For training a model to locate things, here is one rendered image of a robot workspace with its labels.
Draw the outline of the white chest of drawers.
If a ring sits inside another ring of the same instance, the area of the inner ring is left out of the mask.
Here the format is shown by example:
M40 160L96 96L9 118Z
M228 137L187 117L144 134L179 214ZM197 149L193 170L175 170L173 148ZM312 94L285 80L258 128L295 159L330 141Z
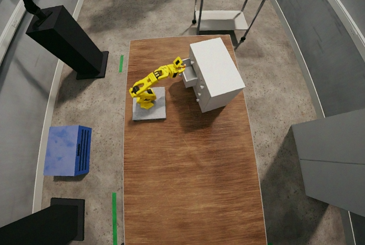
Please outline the white chest of drawers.
M203 112L226 106L245 85L221 38L190 44L209 93Z

